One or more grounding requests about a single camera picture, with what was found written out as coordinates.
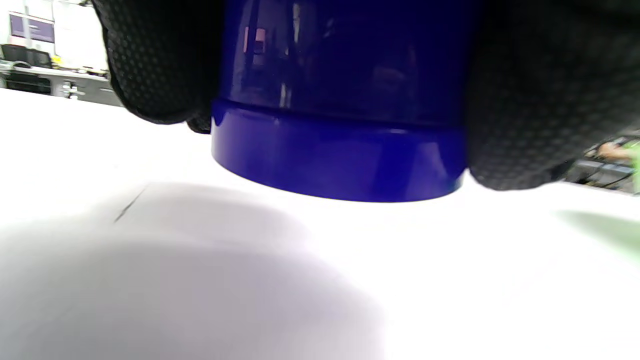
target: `white table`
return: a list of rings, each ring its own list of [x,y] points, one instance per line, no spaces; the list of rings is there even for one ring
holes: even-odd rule
[[[184,125],[0,104],[3,360],[640,357],[637,198],[469,178],[317,199],[228,173]]]

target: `blue container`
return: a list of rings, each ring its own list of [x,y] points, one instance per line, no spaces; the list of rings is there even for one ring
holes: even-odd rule
[[[455,191],[478,13],[479,0],[227,0],[215,159],[331,199]]]

